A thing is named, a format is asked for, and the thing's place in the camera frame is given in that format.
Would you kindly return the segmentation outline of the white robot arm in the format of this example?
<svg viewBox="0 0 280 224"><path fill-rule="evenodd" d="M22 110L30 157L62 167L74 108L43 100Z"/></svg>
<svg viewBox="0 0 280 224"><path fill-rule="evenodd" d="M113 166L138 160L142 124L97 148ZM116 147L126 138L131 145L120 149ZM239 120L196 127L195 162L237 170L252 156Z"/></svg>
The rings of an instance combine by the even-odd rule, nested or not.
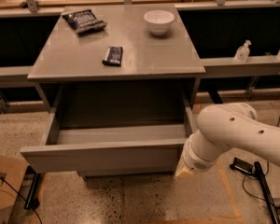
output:
<svg viewBox="0 0 280 224"><path fill-rule="evenodd" d="M245 103L209 105L196 119L196 130L186 140L175 175L187 178L212 168L217 158L239 148L280 167L280 128L258 121Z"/></svg>

